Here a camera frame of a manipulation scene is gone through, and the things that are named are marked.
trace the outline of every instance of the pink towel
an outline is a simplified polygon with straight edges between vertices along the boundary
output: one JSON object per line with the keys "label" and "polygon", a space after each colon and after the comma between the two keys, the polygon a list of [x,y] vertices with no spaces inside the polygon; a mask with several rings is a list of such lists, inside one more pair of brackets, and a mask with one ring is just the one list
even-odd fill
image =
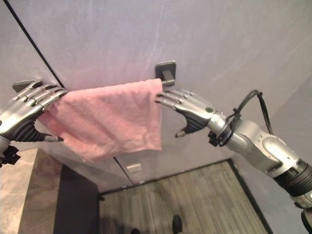
{"label": "pink towel", "polygon": [[160,79],[69,92],[40,118],[83,159],[161,150]]}

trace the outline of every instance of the metal bracket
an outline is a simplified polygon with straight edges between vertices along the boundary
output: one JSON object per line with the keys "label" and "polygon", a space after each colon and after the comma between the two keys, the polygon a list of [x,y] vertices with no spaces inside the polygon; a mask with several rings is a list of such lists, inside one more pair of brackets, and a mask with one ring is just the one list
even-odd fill
{"label": "metal bracket", "polygon": [[155,66],[156,78],[162,80],[162,86],[173,86],[176,81],[176,62],[160,62]]}

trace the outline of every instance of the gray carpet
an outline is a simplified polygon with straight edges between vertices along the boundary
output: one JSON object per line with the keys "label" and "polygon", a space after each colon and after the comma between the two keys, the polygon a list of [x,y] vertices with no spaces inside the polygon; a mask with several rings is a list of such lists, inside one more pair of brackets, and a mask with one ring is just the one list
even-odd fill
{"label": "gray carpet", "polygon": [[102,234],[171,234],[175,214],[191,234],[267,233],[227,161],[104,197]]}

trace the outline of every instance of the robotic arm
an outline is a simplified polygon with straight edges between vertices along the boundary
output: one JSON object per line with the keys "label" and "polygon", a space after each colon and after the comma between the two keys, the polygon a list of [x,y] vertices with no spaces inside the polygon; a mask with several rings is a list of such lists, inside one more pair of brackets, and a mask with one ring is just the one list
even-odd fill
{"label": "robotic arm", "polygon": [[[241,119],[240,111],[254,96],[258,96],[269,133],[252,121]],[[185,116],[187,126],[176,137],[208,127],[209,143],[227,146],[274,179],[289,194],[298,208],[301,219],[312,233],[312,166],[301,160],[281,139],[274,136],[262,93],[253,90],[234,114],[226,117],[204,98],[185,90],[167,90],[159,94],[156,103],[172,108]]]}
{"label": "robotic arm", "polygon": [[21,91],[0,108],[0,167],[15,164],[20,158],[18,149],[10,145],[12,140],[22,142],[63,141],[58,136],[40,133],[35,127],[36,119],[48,106],[65,95],[67,91],[54,84],[42,85],[40,80],[15,83]]}

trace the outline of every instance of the shoe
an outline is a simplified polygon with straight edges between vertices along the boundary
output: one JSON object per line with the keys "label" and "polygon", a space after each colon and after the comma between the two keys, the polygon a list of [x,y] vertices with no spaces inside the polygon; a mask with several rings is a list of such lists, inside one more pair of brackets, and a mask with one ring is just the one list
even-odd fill
{"label": "shoe", "polygon": [[140,231],[136,228],[132,229],[131,234],[140,234]]}
{"label": "shoe", "polygon": [[172,231],[174,234],[182,232],[182,219],[178,215],[175,215],[172,220]]}

